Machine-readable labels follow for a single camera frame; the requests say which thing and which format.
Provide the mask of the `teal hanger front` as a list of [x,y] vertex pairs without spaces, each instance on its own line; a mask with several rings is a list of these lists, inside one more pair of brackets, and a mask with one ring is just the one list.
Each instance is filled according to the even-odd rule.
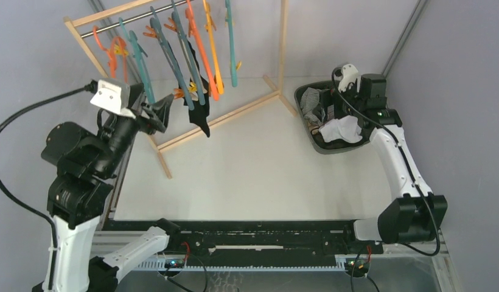
[[139,73],[141,75],[141,80],[144,85],[145,93],[149,104],[154,104],[156,102],[155,95],[153,92],[152,84],[150,81],[150,76],[148,73],[147,65],[145,63],[144,57],[148,57],[147,53],[138,43],[138,38],[134,31],[127,30],[125,28],[125,21],[119,17],[119,25],[124,32],[125,37],[132,46],[133,56],[137,64]]

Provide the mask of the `orange clip hanger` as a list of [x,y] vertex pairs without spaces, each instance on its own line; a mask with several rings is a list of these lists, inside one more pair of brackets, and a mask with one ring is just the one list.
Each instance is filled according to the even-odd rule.
[[94,39],[95,39],[96,44],[98,45],[99,49],[104,51],[106,53],[106,55],[108,56],[108,67],[110,70],[110,77],[116,78],[117,56],[120,56],[122,59],[122,69],[123,69],[124,82],[128,83],[127,57],[129,55],[129,51],[127,50],[127,44],[126,44],[125,40],[120,36],[116,36],[111,40],[110,46],[109,46],[109,48],[107,48],[107,47],[103,46],[101,41],[99,40],[97,30],[98,30],[98,27],[93,26],[92,27],[92,34],[94,35]]

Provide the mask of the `slate blue clip hanger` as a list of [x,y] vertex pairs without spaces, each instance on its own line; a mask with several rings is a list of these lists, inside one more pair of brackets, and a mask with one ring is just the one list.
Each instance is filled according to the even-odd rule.
[[150,6],[150,12],[152,14],[152,17],[150,18],[150,27],[156,33],[156,39],[158,40],[158,43],[164,55],[166,56],[167,62],[178,82],[179,87],[182,89],[183,99],[186,101],[189,111],[193,111],[195,109],[195,105],[188,89],[186,88],[186,82],[184,80],[178,61],[176,60],[175,54],[173,53],[173,50],[170,47],[167,38],[163,34],[161,23],[153,6]]

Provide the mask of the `white underwear black trim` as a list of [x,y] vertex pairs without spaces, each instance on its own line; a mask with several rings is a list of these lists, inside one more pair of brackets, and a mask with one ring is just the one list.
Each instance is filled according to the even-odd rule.
[[358,119],[355,116],[332,119],[321,126],[318,131],[325,142],[341,139],[354,144],[363,139],[361,127],[358,125]]

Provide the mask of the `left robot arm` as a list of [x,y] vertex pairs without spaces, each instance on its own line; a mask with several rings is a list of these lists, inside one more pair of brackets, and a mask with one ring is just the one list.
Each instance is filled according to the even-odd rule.
[[142,83],[129,85],[114,78],[92,81],[85,91],[91,92],[91,103],[109,116],[97,120],[97,133],[65,122],[46,139],[41,157],[57,169],[47,198],[55,240],[46,278],[34,291],[114,291],[151,255],[173,254],[182,244],[180,227],[162,218],[117,251],[91,255],[94,233],[113,190],[108,180],[116,177],[138,133],[166,131],[174,96],[145,103]]

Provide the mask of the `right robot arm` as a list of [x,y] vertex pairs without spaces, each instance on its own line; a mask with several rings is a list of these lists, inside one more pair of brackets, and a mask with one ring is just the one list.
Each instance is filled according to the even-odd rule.
[[334,95],[342,110],[358,119],[386,173],[391,203],[375,218],[354,221],[343,236],[347,251],[358,253],[368,241],[403,244],[439,240],[438,230],[448,208],[443,195],[434,194],[408,149],[398,112],[387,106],[386,78],[381,74],[332,74]]

